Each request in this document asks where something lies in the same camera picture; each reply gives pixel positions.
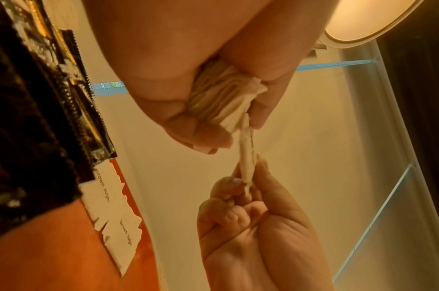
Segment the human skin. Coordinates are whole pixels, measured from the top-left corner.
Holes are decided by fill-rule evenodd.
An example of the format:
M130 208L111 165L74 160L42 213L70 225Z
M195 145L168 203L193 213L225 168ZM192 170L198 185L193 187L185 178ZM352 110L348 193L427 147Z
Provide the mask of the human skin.
M199 208L202 261L212 291L334 291L309 218L259 160L253 201L238 202L244 184L219 180Z
M186 111L200 66L219 56L263 80L268 91L249 110L251 126L261 128L338 2L82 1L104 56L143 112L178 142L207 148L233 141Z

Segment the blue strip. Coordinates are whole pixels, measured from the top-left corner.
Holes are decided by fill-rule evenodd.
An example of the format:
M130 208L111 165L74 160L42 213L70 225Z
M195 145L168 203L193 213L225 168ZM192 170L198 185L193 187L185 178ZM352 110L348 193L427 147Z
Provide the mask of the blue strip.
M372 59L367 59L367 60L353 60L353 61L325 63L325 64L300 65L296 69L296 72L334 68L334 67L363 65L363 64L370 64L372 62L373 62ZM96 96L107 96L107 95L128 93L128 90L125 88L124 83L120 81L95 83L92 84L92 89Z
M341 265L341 268L339 268L339 271L336 273L335 277L333 278L333 283L336 282L336 280L338 280L339 276L341 275L341 273L344 271L344 269L346 268L347 264L349 263L349 261L352 259L352 256L354 255L354 253L358 250L358 248L360 247L360 245L362 244L362 242L365 240L365 237L368 235L368 233L370 232L371 228L373 227L373 225L376 223L376 221L378 220L379 216L382 214L382 212L384 211L384 209L386 208L387 204L389 204L389 201L391 201L392 197L395 195L395 193L397 192L397 189L400 187L401 183L403 182L403 180L405 179L405 177L408 175L408 172L412 169L412 165L408 165L408 167L406 168L406 170L403 172L402 176L400 177L400 179L397 181L397 184L395 184L395 186L393 187L391 193L389 194L389 196L386 198L386 201L384 201L384 203L382 204L381 208L379 208L378 213L376 213L376 215L374 216L373 220L371 221L370 225L367 227L367 229L365 230L365 232L362 234L362 236L360 237L360 239L358 240L357 244L354 246L354 248L352 249L352 251L350 251L349 255L347 256L346 260L344 261L344 263Z

